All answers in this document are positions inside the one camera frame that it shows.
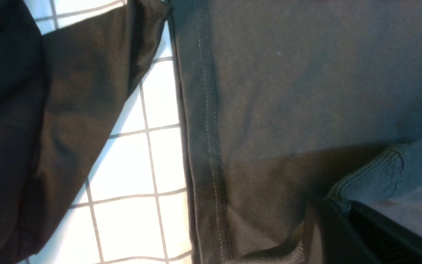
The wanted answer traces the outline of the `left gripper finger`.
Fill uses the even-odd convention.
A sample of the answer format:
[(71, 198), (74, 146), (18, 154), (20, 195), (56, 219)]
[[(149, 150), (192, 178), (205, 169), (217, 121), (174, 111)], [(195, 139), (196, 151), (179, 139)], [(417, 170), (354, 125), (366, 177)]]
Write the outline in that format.
[(421, 236), (359, 202), (310, 199), (303, 250), (307, 264), (422, 264)]

